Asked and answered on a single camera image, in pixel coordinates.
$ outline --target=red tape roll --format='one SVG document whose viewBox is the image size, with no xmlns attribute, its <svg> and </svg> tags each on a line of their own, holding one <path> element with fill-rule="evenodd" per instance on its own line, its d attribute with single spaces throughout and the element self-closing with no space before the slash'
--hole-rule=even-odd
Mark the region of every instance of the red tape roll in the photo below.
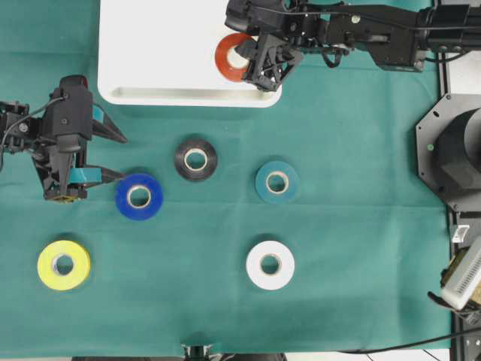
<svg viewBox="0 0 481 361">
<path fill-rule="evenodd" d="M 242 44 L 245 40 L 252 39 L 247 34 L 236 33 L 227 35 L 223 38 L 216 49 L 216 65 L 226 79 L 235 82 L 241 82 L 242 76 L 247 70 L 247 66 L 243 68 L 235 68 L 228 62 L 228 52 L 233 47 Z"/>
</svg>

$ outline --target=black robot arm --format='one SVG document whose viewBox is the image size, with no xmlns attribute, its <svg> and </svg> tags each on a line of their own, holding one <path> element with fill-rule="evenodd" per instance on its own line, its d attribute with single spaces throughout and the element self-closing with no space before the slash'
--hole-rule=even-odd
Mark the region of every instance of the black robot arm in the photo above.
<svg viewBox="0 0 481 361">
<path fill-rule="evenodd" d="M 33 117 L 43 110 L 42 117 Z M 0 103 L 0 135 L 0 169 L 5 151 L 29 152 L 46 200 L 71 203 L 85 199 L 87 188 L 123 177 L 87 163 L 87 144 L 93 135 L 119 143 L 127 139 L 93 103 L 83 76 L 64 77 L 50 94 L 50 101 L 33 114 L 28 105 Z"/>
<path fill-rule="evenodd" d="M 313 5 L 308 0 L 230 0 L 225 24 L 257 36 L 237 46 L 250 61 L 243 80 L 275 91 L 305 53 L 330 68 L 354 49 L 388 71 L 422 71 L 427 51 L 481 50 L 481 8 L 440 5 L 419 12 L 385 5 Z"/>
</svg>

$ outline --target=roll of tape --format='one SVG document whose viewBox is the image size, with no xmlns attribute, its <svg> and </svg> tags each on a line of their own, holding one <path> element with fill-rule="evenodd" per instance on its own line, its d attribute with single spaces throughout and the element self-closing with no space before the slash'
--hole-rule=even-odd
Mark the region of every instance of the roll of tape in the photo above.
<svg viewBox="0 0 481 361">
<path fill-rule="evenodd" d="M 275 190 L 269 182 L 272 177 L 283 180 L 283 187 Z M 299 177 L 294 168 L 280 161 L 268 162 L 259 169 L 256 175 L 256 190 L 264 202 L 281 205 L 292 201 L 299 188 Z"/>
<path fill-rule="evenodd" d="M 244 73 L 247 71 L 247 68 L 249 67 L 249 61 L 244 60 L 246 64 L 234 64 L 232 63 L 231 60 L 229 60 L 231 57 L 237 57 L 240 58 L 241 56 L 237 54 L 232 54 L 232 51 L 235 51 L 234 49 L 236 48 L 237 45 L 241 45 L 245 40 L 252 40 L 252 37 L 250 37 L 247 34 L 242 34 L 242 33 L 236 33 L 236 34 L 230 34 L 227 35 L 225 38 L 223 38 L 220 42 L 219 45 L 217 45 L 216 48 L 216 65 L 217 68 L 220 71 L 220 74 L 222 74 L 227 80 L 234 81 L 234 82 L 241 82 L 242 81 L 242 76 Z"/>
<path fill-rule="evenodd" d="M 57 262 L 62 256 L 71 259 L 72 269 L 63 274 Z M 55 241 L 41 251 L 37 261 L 38 277 L 52 290 L 66 291 L 81 285 L 90 273 L 90 256 L 81 245 L 72 241 Z"/>
<path fill-rule="evenodd" d="M 145 203 L 136 205 L 133 193 L 143 190 L 147 194 Z M 164 197 L 159 182 L 148 174 L 130 174 L 119 182 L 115 202 L 118 210 L 131 220 L 148 220 L 161 208 Z"/>
<path fill-rule="evenodd" d="M 188 158 L 192 154 L 203 157 L 204 164 L 193 168 Z M 217 153 L 212 144 L 203 139 L 184 141 L 175 152 L 174 164 L 177 172 L 188 181 L 205 181 L 217 168 Z"/>
<path fill-rule="evenodd" d="M 262 261 L 269 256 L 277 261 L 277 270 L 272 274 L 262 269 Z M 278 290 L 287 285 L 294 275 L 294 256 L 284 244 L 277 241 L 264 241 L 250 250 L 246 270 L 250 280 L 257 287 L 264 290 Z"/>
</svg>

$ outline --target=black tape roll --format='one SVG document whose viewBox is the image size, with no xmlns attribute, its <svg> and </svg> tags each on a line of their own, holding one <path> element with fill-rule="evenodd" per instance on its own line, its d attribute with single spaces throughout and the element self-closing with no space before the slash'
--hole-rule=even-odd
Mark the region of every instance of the black tape roll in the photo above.
<svg viewBox="0 0 481 361">
<path fill-rule="evenodd" d="M 198 153 L 204 157 L 202 167 L 195 169 L 188 164 L 187 158 L 192 153 Z M 177 148 L 174 164 L 179 174 L 188 181 L 205 181 L 216 171 L 217 153 L 208 141 L 204 139 L 189 139 Z"/>
</svg>

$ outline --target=wire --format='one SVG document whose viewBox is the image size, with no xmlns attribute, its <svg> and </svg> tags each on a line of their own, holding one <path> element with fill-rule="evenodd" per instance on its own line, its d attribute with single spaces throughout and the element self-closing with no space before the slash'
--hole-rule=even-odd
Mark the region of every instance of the wire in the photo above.
<svg viewBox="0 0 481 361">
<path fill-rule="evenodd" d="M 2 138 L 2 142 L 0 143 L 0 171 L 2 171 L 3 169 L 3 153 L 5 151 L 5 142 L 7 140 L 7 137 L 8 137 L 8 134 L 10 134 L 10 132 L 16 127 L 18 126 L 21 122 L 25 122 L 27 119 L 33 117 L 34 115 L 44 111 L 45 109 L 47 109 L 49 106 L 51 106 L 52 104 L 55 104 L 57 102 L 60 102 L 61 100 L 65 100 L 66 97 L 62 96 L 60 98 L 54 98 L 52 100 L 50 100 L 48 103 L 46 103 L 43 107 L 37 109 L 36 111 L 33 111 L 31 112 L 30 114 L 27 114 L 25 115 L 24 117 L 21 117 L 20 119 L 18 119 L 15 123 L 13 123 L 11 126 L 9 126 L 7 128 L 7 130 L 5 130 L 4 134 L 3 134 L 3 138 Z"/>
<path fill-rule="evenodd" d="M 446 64 L 447 62 L 453 62 L 453 61 L 455 61 L 455 60 L 457 60 L 457 59 L 460 59 L 460 58 L 462 58 L 463 56 L 468 55 L 469 53 L 470 53 L 470 51 L 467 51 L 466 53 L 461 53 L 461 54 L 458 54 L 458 55 L 456 55 L 456 56 L 452 56 L 452 57 L 450 57 L 450 58 L 441 59 L 441 60 L 439 60 L 439 59 L 432 59 L 432 58 L 426 58 L 425 61 L 426 61 L 426 62 L 434 62 L 434 63 L 436 63 L 436 64 Z"/>
<path fill-rule="evenodd" d="M 426 352 L 429 356 L 431 356 L 433 359 L 435 359 L 436 361 L 441 361 L 440 359 L 438 359 L 435 355 L 433 355 L 431 352 L 428 352 L 427 350 L 423 350 L 424 352 Z"/>
<path fill-rule="evenodd" d="M 456 338 L 456 337 L 459 337 L 459 336 L 468 335 L 470 333 L 475 333 L 475 332 L 480 332 L 480 331 L 481 331 L 481 327 L 475 327 L 473 329 L 466 329 L 464 331 L 454 332 L 454 333 L 451 333 L 449 335 L 430 338 L 428 340 L 412 342 L 410 344 L 400 344 L 398 346 L 391 346 L 391 347 L 386 347 L 386 348 L 377 348 L 377 349 L 373 349 L 373 350 L 353 350 L 353 351 L 339 351 L 339 352 L 341 352 L 341 353 L 351 353 L 351 354 L 354 354 L 354 355 L 365 355 L 367 353 L 379 353 L 379 352 L 386 352 L 386 351 L 403 350 L 405 348 L 411 348 L 411 347 L 419 346 L 419 345 L 422 345 L 422 344 L 430 344 L 430 343 L 438 342 L 438 341 L 442 341 L 442 340 L 450 340 L 452 338 Z"/>
<path fill-rule="evenodd" d="M 371 15 L 360 14 L 360 13 L 351 13 L 349 11 L 331 11 L 329 8 L 320 11 L 282 11 L 276 10 L 271 8 L 266 8 L 259 5 L 250 4 L 253 8 L 269 11 L 271 13 L 282 14 L 282 15 L 349 15 L 349 16 L 360 16 L 361 18 L 364 17 L 365 19 L 374 21 L 376 23 L 381 23 L 385 25 L 395 26 L 401 29 L 407 30 L 481 30 L 481 26 L 408 26 L 401 23 L 396 23 L 395 21 L 388 21 L 384 19 L 380 19 L 379 17 L 373 17 Z"/>
</svg>

